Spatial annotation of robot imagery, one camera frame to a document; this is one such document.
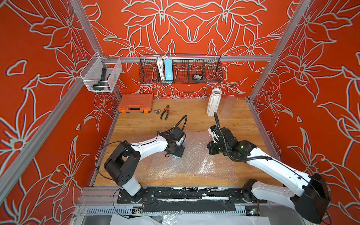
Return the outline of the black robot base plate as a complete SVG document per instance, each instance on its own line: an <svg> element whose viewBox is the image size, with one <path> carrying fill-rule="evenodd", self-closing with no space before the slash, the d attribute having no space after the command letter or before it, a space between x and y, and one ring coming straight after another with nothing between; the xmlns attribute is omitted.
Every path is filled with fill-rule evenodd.
<svg viewBox="0 0 360 225"><path fill-rule="evenodd" d="M139 202L214 200L247 203L240 187L144 187Z"/></svg>

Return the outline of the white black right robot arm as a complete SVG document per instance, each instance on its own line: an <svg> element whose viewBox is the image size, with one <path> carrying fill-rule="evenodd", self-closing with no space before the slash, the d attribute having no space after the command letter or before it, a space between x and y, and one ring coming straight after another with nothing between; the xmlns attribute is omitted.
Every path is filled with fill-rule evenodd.
<svg viewBox="0 0 360 225"><path fill-rule="evenodd" d="M283 184L279 187L249 179L241 189L241 197L245 202L270 201L297 211L311 223L320 224L323 221L331 203L324 177L287 166L255 144L247 140L238 141L225 127L211 126L208 132L212 137L212 141L207 144L209 154L223 154L233 162L247 163Z"/></svg>

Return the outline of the orange black pliers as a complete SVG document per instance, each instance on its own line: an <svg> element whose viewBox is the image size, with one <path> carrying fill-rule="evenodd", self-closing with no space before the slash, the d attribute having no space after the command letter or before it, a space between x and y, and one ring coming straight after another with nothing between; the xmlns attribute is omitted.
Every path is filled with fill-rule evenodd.
<svg viewBox="0 0 360 225"><path fill-rule="evenodd" d="M169 117L169 112L170 112L170 106L167 105L166 108L163 110L163 112L160 115L160 119L164 119L165 121L168 119Z"/></svg>

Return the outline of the white ribbed ceramic vase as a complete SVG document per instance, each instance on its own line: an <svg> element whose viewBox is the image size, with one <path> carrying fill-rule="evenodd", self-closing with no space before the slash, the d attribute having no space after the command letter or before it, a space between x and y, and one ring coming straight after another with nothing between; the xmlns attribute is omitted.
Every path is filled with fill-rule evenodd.
<svg viewBox="0 0 360 225"><path fill-rule="evenodd" d="M209 102L207 106L206 114L213 117L214 113L218 111L220 101L222 96L222 90L219 88L214 88L209 97Z"/></svg>

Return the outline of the clear acrylic wall box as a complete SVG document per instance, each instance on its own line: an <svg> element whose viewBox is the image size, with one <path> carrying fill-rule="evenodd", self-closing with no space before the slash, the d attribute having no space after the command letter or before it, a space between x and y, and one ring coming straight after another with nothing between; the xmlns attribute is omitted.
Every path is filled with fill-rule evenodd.
<svg viewBox="0 0 360 225"><path fill-rule="evenodd" d="M94 91L93 85L100 81L103 67L107 69L105 88L103 91ZM122 62L120 58L102 57L96 52L81 71L80 77L89 92L112 93L121 72Z"/></svg>

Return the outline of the dark green screwdriver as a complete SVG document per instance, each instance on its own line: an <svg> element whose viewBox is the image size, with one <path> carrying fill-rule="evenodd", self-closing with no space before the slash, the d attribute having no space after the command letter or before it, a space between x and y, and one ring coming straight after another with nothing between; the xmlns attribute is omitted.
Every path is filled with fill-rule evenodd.
<svg viewBox="0 0 360 225"><path fill-rule="evenodd" d="M106 73L107 69L105 67L102 68L102 73L100 77L100 81L93 85L94 91L103 91L106 85Z"/></svg>

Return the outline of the orange plastic tool case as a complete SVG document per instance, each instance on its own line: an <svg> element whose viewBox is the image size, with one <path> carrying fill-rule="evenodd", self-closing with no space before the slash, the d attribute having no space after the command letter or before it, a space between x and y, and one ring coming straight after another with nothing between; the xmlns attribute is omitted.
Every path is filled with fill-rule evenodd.
<svg viewBox="0 0 360 225"><path fill-rule="evenodd" d="M152 112L153 94L124 94L118 106L121 114Z"/></svg>

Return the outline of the light blue box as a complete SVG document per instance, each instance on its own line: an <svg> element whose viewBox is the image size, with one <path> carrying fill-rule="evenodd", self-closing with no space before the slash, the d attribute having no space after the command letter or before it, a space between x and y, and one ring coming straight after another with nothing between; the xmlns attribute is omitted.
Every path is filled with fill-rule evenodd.
<svg viewBox="0 0 360 225"><path fill-rule="evenodd" d="M167 82L173 81L173 61L171 58L164 59L165 78Z"/></svg>

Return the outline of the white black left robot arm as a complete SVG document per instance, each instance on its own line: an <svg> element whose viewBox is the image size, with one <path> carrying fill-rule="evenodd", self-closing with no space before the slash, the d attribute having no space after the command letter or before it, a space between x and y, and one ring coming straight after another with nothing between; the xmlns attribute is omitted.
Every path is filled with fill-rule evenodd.
<svg viewBox="0 0 360 225"><path fill-rule="evenodd" d="M104 169L119 187L136 200L143 192L143 187L134 177L139 162L160 152L164 152L166 157L173 155L180 158L185 150L185 139L184 129L174 127L165 132L158 132L155 138L144 142L121 141L104 163Z"/></svg>

